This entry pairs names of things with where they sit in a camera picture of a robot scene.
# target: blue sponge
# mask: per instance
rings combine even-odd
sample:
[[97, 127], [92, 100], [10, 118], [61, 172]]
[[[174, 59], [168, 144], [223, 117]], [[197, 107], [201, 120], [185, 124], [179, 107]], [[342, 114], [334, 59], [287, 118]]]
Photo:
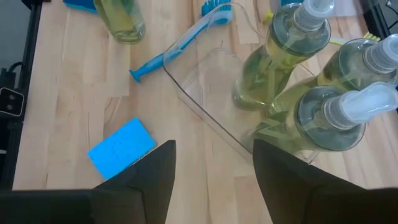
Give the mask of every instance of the blue sponge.
[[71, 8], [82, 9], [89, 12], [97, 13], [94, 6], [94, 0], [63, 0], [63, 2]]
[[110, 179], [146, 155], [156, 143], [134, 118], [89, 151], [88, 157], [105, 179]]

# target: bottle neck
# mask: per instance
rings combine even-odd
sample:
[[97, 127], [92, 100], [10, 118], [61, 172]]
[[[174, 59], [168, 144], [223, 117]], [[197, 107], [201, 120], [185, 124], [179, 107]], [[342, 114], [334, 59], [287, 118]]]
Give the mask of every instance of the bottle neck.
[[393, 72], [396, 69], [396, 65], [393, 65], [386, 60], [379, 52], [376, 44], [368, 47], [362, 54], [363, 62], [372, 72], [380, 75], [386, 75]]
[[348, 120], [344, 116], [340, 108], [339, 100], [339, 96], [327, 100], [323, 104], [322, 110], [320, 112], [322, 112], [322, 115], [328, 124], [340, 130], [349, 130], [358, 124]]

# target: wooden countertop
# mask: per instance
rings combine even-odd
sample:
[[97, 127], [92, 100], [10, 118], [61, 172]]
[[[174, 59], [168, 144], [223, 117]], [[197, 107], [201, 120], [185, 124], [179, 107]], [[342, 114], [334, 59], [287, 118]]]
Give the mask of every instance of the wooden countertop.
[[[256, 8], [251, 0], [239, 2]], [[115, 43], [94, 14], [61, 1], [44, 4], [14, 189], [95, 187], [104, 180], [86, 152], [138, 117], [159, 144], [177, 140], [167, 223], [271, 223], [252, 166], [178, 99], [163, 69], [142, 84], [128, 74], [186, 32], [200, 18], [203, 1], [140, 3], [147, 33], [133, 46]], [[360, 17], [330, 22], [334, 37], [365, 33]], [[331, 54], [305, 65], [317, 73]], [[315, 165], [362, 187], [397, 187], [397, 146], [398, 115], [391, 112], [368, 124], [358, 147], [322, 153]]]

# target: bottle cap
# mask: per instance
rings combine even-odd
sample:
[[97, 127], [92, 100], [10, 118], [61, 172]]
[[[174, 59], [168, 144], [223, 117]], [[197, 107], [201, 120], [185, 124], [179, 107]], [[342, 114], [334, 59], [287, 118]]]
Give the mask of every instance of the bottle cap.
[[334, 6], [334, 0], [304, 0], [294, 12], [294, 22], [302, 30], [315, 31], [333, 13]]
[[349, 91], [324, 104], [325, 117], [339, 129], [351, 129], [373, 116], [398, 108], [398, 91], [391, 84], [376, 82], [361, 91]]
[[398, 68], [398, 34], [392, 34], [365, 50], [364, 61], [377, 73], [390, 73]]

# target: plastic container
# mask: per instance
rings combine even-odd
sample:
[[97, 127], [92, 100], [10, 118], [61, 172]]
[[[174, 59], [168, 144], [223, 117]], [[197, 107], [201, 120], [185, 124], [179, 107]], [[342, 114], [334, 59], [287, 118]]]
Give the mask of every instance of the plastic container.
[[[256, 30], [240, 4], [228, 4], [232, 6], [233, 20], [224, 26], [213, 26], [216, 10], [226, 4], [201, 18], [196, 24], [207, 21], [210, 25], [183, 49], [179, 46], [191, 38], [197, 27], [191, 27], [178, 39], [164, 53], [164, 69], [174, 81], [180, 99], [251, 162], [251, 142], [246, 139], [264, 117], [260, 111], [238, 109], [231, 94], [233, 84], [241, 76], [243, 62], [265, 42], [266, 30]], [[168, 60], [176, 52], [183, 53]], [[286, 88], [313, 77], [299, 65]], [[311, 161], [314, 154], [304, 152], [298, 156]]]

